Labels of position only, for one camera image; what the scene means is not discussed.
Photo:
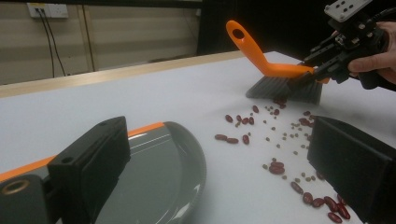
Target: orange handle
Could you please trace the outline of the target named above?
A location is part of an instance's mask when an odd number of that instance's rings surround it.
[[[305,72],[314,74],[314,68],[286,63],[268,63],[260,47],[236,21],[226,24],[228,35],[247,58],[267,77],[299,77]]]

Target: wall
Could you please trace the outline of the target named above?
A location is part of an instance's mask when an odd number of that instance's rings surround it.
[[[49,19],[67,75],[195,55],[196,9],[67,6]],[[0,3],[0,85],[52,78],[49,41],[26,4]],[[55,76],[63,71],[53,52]]]

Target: orange trim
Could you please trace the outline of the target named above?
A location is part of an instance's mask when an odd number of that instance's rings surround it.
[[[129,131],[128,132],[128,137],[131,137],[131,136],[134,136],[134,135],[137,135],[137,134],[140,134],[140,133],[146,133],[146,132],[151,131],[153,129],[161,128],[163,126],[165,126],[165,125],[162,122],[153,123],[153,124],[150,124],[148,126],[141,127],[141,128]]]
[[[141,127],[141,128],[129,131],[128,132],[128,137],[136,135],[136,134],[139,134],[139,133],[145,133],[145,132],[148,132],[148,131],[153,130],[153,129],[161,128],[163,126],[164,126],[164,124],[162,122],[153,123],[153,124],[150,124],[148,126]],[[10,170],[10,171],[7,171],[5,173],[2,173],[2,174],[0,174],[0,181],[4,181],[4,180],[7,180],[7,179],[10,179],[11,177],[14,177],[14,176],[17,176],[17,175],[22,175],[22,174],[25,174],[27,172],[33,171],[35,169],[38,169],[40,167],[46,166],[53,158],[55,158],[55,156],[48,157],[48,158],[43,159],[41,161],[35,161],[35,162],[30,163],[30,164],[21,166],[21,167],[19,167],[17,169]]]
[[[45,166],[50,161],[52,161],[53,158],[55,158],[55,156],[48,157],[48,158],[46,158],[44,160],[41,160],[41,161],[35,161],[33,163],[21,166],[21,167],[19,167],[17,169],[10,170],[10,171],[7,171],[5,173],[2,173],[2,174],[0,174],[0,181],[4,181],[4,180],[7,180],[7,179],[10,179],[11,177],[14,177],[14,176],[17,176],[17,175],[22,175],[24,173],[27,173],[27,172],[33,171],[33,170],[35,170],[37,168],[40,168],[42,166]]]

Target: black plastic part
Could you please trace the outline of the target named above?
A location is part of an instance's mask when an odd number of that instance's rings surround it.
[[[347,123],[317,117],[309,162],[361,221],[396,223],[396,149]]]
[[[21,175],[0,185],[0,223],[50,224],[46,192],[37,175]]]
[[[124,117],[97,124],[55,157],[48,168],[63,196],[63,224],[94,223],[129,159]]]

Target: finger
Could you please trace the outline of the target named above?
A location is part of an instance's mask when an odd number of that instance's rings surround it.
[[[396,84],[396,72],[390,68],[384,68],[377,70],[377,73],[386,79],[388,82]]]
[[[375,69],[393,67],[394,64],[396,64],[396,53],[385,52],[352,60],[348,69],[352,73],[369,72]]]

